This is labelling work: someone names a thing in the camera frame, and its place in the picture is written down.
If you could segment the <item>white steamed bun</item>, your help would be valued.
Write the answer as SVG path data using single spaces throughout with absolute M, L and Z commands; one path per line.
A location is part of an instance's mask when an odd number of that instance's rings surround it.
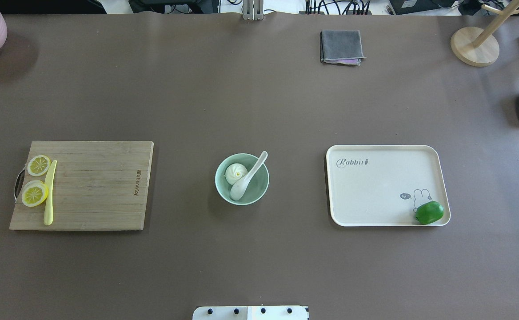
M 234 163 L 229 165 L 224 173 L 226 181 L 230 185 L 234 185 L 238 180 L 248 174 L 247 168 L 240 163 Z

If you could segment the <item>white ceramic spoon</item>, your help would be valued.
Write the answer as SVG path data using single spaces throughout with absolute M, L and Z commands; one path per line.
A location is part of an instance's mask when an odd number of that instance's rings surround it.
M 251 179 L 254 177 L 258 169 L 265 163 L 267 157 L 267 151 L 262 151 L 261 155 L 258 156 L 257 162 L 255 162 L 251 170 L 248 170 L 248 174 L 232 185 L 230 190 L 230 197 L 233 200 L 239 200 L 243 197 L 245 191 L 248 188 L 248 184 L 251 182 Z

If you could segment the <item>light green bowl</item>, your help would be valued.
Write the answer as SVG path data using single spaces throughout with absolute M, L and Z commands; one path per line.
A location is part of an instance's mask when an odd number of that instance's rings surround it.
M 257 162 L 257 159 L 258 157 L 252 154 L 237 153 L 225 158 L 225 160 L 219 164 L 215 172 L 215 184 L 217 192 L 223 199 L 234 205 L 248 205 L 257 202 L 264 196 L 269 184 L 269 173 L 266 164 L 263 164 L 258 169 L 248 184 L 248 188 L 243 197 L 239 200 L 233 200 L 230 197 L 232 185 L 230 185 L 225 178 L 225 171 L 231 164 L 239 163 L 245 166 L 247 170 L 251 170 L 255 162 Z

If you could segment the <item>cream plastic tray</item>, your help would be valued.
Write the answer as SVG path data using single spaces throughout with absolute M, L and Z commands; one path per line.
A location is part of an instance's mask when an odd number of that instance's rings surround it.
M 451 219 L 436 150 L 426 145 L 336 144 L 326 153 L 329 212 L 343 227 L 419 227 L 420 205 L 438 202 Z

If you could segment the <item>grey folded cloth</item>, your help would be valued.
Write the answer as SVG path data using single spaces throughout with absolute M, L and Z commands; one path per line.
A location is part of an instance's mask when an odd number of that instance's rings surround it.
M 359 66 L 365 59 L 359 30 L 322 30 L 320 61 L 327 64 Z

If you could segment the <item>bamboo cutting board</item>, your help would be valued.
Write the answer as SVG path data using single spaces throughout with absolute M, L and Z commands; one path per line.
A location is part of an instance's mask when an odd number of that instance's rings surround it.
M 38 155 L 58 162 L 53 179 L 53 223 L 44 224 L 45 204 L 16 200 L 11 230 L 142 230 L 154 144 L 150 140 L 35 140 Z

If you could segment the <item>yellow plastic knife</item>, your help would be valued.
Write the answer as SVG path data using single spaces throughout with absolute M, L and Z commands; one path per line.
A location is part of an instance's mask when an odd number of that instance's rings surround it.
M 46 226 L 51 225 L 54 221 L 54 176 L 57 164 L 57 160 L 52 161 L 44 180 L 44 184 L 48 189 L 48 196 L 45 200 L 44 209 L 44 225 Z

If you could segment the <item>lemon slice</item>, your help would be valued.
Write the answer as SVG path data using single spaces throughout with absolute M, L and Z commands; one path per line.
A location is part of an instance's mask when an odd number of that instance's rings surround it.
M 43 176 L 52 164 L 52 160 L 45 155 L 34 156 L 27 164 L 27 172 L 31 176 Z

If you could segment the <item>stacked lemon slices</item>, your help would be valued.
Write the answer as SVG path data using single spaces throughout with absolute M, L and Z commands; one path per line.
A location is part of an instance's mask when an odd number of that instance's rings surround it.
M 40 205 L 48 198 L 48 194 L 48 186 L 40 180 L 28 182 L 20 191 L 20 195 L 22 195 L 22 203 L 27 207 Z

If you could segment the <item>wooden stand with round base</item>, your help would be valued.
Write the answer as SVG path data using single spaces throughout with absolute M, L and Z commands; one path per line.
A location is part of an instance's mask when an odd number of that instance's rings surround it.
M 492 35 L 510 16 L 519 14 L 519 0 L 512 0 L 503 10 L 483 4 L 483 9 L 496 14 L 485 29 L 464 27 L 451 37 L 452 52 L 464 63 L 474 67 L 486 67 L 497 60 L 499 43 Z

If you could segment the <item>aluminium frame post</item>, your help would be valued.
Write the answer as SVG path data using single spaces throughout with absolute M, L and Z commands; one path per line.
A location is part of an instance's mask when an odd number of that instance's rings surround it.
M 263 20 L 263 0 L 243 0 L 244 20 Z

